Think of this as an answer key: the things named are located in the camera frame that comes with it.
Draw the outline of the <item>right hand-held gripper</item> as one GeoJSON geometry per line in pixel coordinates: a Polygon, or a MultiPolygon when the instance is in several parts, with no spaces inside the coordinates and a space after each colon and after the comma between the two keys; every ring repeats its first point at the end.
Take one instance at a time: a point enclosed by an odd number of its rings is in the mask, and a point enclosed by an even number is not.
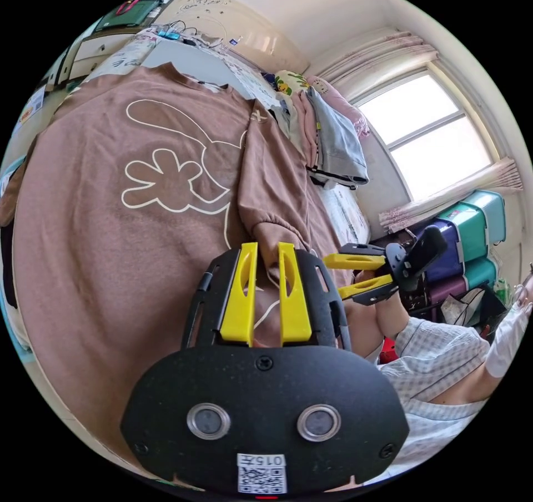
{"type": "Polygon", "coordinates": [[[408,253],[396,243],[386,247],[363,244],[346,244],[341,253],[323,258],[324,265],[332,270],[352,270],[369,274],[363,280],[338,288],[342,300],[353,300],[371,306],[390,299],[398,291],[413,291],[418,284],[416,272],[408,253]]]}

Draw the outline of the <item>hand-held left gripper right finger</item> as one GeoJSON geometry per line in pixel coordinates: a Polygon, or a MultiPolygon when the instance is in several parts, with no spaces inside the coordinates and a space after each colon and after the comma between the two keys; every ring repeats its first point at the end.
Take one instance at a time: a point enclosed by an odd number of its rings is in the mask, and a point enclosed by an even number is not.
{"type": "Polygon", "coordinates": [[[294,245],[278,245],[280,334],[282,343],[307,343],[312,334],[294,245]]]}

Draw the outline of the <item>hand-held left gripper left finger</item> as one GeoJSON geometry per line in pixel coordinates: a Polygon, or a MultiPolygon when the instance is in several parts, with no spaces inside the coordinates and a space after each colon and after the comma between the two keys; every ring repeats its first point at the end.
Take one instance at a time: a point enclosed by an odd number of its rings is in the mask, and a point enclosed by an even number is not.
{"type": "Polygon", "coordinates": [[[224,342],[253,342],[257,260],[258,244],[242,244],[220,327],[224,342]]]}

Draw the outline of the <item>person's right hand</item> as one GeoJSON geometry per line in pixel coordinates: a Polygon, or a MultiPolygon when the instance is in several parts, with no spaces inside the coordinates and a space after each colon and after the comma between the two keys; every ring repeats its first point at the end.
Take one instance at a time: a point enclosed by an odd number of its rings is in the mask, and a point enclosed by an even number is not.
{"type": "Polygon", "coordinates": [[[354,353],[376,363],[384,344],[374,306],[364,306],[352,300],[344,302],[351,348],[354,353]]]}

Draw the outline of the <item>person's left hand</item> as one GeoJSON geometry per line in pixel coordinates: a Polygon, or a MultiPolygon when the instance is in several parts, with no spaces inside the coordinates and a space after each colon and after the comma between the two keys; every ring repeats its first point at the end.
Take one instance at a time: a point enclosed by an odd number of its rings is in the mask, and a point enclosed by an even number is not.
{"type": "Polygon", "coordinates": [[[197,480],[184,479],[177,474],[173,475],[172,484],[189,490],[205,491],[197,480]]]}

